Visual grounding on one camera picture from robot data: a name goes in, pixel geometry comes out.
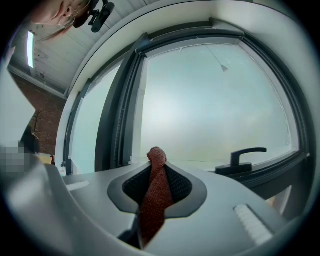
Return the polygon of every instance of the wall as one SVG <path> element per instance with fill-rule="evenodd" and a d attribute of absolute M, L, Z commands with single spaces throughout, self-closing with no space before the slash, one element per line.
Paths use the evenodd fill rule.
<path fill-rule="evenodd" d="M 24 96 L 35 108 L 35 115 L 40 111 L 35 130 L 35 135 L 39 138 L 40 153 L 55 155 L 57 132 L 66 100 L 35 86 L 15 74 L 11 75 Z M 29 123 L 32 130 L 35 127 L 35 115 Z"/>

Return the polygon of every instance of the frosted glass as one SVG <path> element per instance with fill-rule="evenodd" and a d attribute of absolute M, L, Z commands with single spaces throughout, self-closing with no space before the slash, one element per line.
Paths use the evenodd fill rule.
<path fill-rule="evenodd" d="M 234 151 L 267 148 L 267 153 L 241 156 L 241 162 L 253 164 L 292 151 L 278 94 L 240 46 L 207 44 L 173 50 L 149 58 L 145 72 L 135 161 L 146 160 L 147 152 L 157 146 L 173 164 L 212 171 L 229 164 Z"/>
<path fill-rule="evenodd" d="M 108 73 L 83 99 L 73 124 L 71 159 L 78 174 L 95 172 L 96 142 L 99 123 L 105 101 L 112 82 L 119 70 L 118 66 Z"/>

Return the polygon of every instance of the window frame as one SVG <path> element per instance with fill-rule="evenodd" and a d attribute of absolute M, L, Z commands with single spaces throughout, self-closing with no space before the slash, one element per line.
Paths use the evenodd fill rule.
<path fill-rule="evenodd" d="M 130 45 L 111 85 L 116 93 L 107 96 L 103 107 L 97 135 L 95 171 L 129 165 L 134 114 L 146 54 L 177 42 L 203 38 L 231 38 L 243 42 L 271 69 L 285 92 L 296 123 L 298 151 L 282 159 L 275 159 L 271 165 L 259 164 L 253 166 L 252 171 L 226 176 L 242 183 L 264 199 L 292 186 L 283 213 L 285 218 L 292 219 L 301 214 L 305 207 L 315 170 L 315 131 L 307 101 L 294 75 L 278 56 L 254 36 L 223 21 L 210 19 L 201 24 L 195 22 L 169 27 L 150 35 L 145 33 Z M 298 203 L 294 195 L 299 195 L 301 200 Z"/>

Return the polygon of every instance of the grey plastic panel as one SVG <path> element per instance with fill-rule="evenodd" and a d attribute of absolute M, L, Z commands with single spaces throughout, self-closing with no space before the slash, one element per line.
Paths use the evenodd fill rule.
<path fill-rule="evenodd" d="M 1 185 L 6 184 L 5 201 L 21 231 L 44 255 L 151 256 L 120 241 L 83 212 L 54 165 L 21 152 L 0 148 Z M 21 175 L 13 177 L 12 172 Z"/>
<path fill-rule="evenodd" d="M 126 181 L 130 180 L 132 177 L 136 176 L 142 171 L 148 169 L 150 166 L 151 164 L 147 163 L 132 172 L 129 172 L 114 179 L 110 183 L 107 189 L 108 196 L 120 211 L 132 214 L 139 213 L 138 203 L 136 203 L 133 199 L 126 195 L 126 193 L 123 190 L 123 185 Z M 190 182 L 190 185 L 192 187 L 191 192 L 186 198 L 175 203 L 174 205 L 170 206 L 165 210 L 164 218 L 185 218 L 190 216 L 201 207 L 201 205 L 207 198 L 207 188 L 205 184 L 197 177 L 190 175 L 189 173 L 175 167 L 169 162 L 166 163 L 164 168 L 166 169 L 166 172 L 175 172 L 178 175 L 181 175 L 182 177 L 186 178 Z"/>
<path fill-rule="evenodd" d="M 66 185 L 84 181 L 89 182 L 88 186 L 71 191 L 72 196 L 81 209 L 101 228 L 120 238 L 123 233 L 132 229 L 136 215 L 120 211 L 110 200 L 107 190 L 111 181 L 134 171 L 144 164 L 134 164 L 89 174 L 65 176 L 63 180 Z"/>
<path fill-rule="evenodd" d="M 230 256 L 252 249 L 255 243 L 234 211 L 238 205 L 248 205 L 273 234 L 286 224 L 262 198 L 237 181 L 191 168 L 184 171 L 203 181 L 207 198 L 191 216 L 166 219 L 145 251 L 159 256 Z"/>

